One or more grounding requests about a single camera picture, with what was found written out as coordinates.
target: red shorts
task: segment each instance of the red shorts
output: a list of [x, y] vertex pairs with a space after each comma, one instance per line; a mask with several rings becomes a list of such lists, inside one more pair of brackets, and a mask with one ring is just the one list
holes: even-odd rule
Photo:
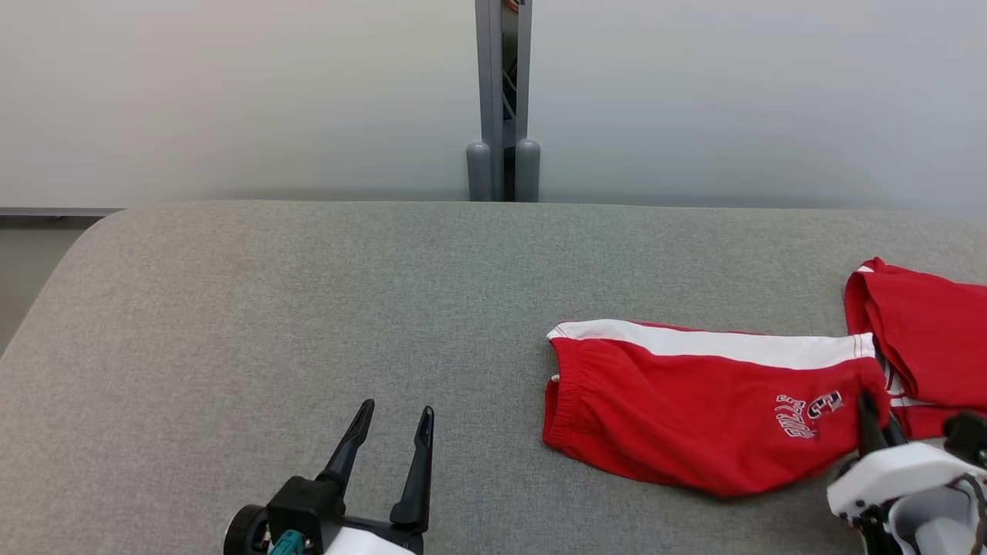
[[910, 437], [941, 436], [961, 409], [987, 410], [987, 286], [875, 258], [847, 281], [846, 312], [850, 333], [874, 333], [891, 406]]
[[857, 401], [886, 424], [870, 334], [716, 333], [623, 320], [566, 322], [548, 336], [559, 374], [545, 444], [600, 469], [720, 496], [816, 476], [857, 447]]

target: teal connector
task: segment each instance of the teal connector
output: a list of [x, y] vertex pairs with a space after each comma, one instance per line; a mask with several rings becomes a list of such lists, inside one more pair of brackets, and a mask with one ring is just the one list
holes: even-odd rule
[[270, 555], [302, 555], [305, 551], [305, 538], [295, 530], [286, 530], [274, 544]]

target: gray floor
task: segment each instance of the gray floor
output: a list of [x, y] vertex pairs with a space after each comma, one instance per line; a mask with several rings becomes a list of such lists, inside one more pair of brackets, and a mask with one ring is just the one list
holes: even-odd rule
[[58, 261], [97, 219], [0, 216], [0, 354]]

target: gray fabric surface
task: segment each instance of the gray fabric surface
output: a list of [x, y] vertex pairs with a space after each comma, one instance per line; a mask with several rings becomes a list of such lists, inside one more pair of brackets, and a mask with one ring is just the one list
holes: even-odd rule
[[629, 318], [841, 335], [863, 260], [987, 282], [987, 230], [909, 214], [207, 202], [90, 229], [0, 359], [0, 522], [24, 553], [218, 553], [377, 400], [347, 494], [386, 518], [436, 415], [426, 553], [858, 553], [825, 480], [742, 501], [544, 446], [544, 339]]

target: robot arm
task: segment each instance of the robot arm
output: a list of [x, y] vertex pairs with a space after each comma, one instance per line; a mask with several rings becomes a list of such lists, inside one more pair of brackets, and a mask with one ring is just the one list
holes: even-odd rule
[[343, 496], [373, 409], [372, 399], [363, 402], [315, 480], [292, 476], [266, 506], [240, 509], [226, 531], [223, 555], [422, 555], [431, 490], [431, 407], [418, 421], [412, 466], [390, 522], [345, 514]]
[[909, 443], [891, 417], [878, 425], [873, 399], [859, 407], [860, 458], [827, 489], [830, 511], [855, 528], [868, 555], [967, 555], [987, 539], [987, 421], [947, 422], [945, 450]]

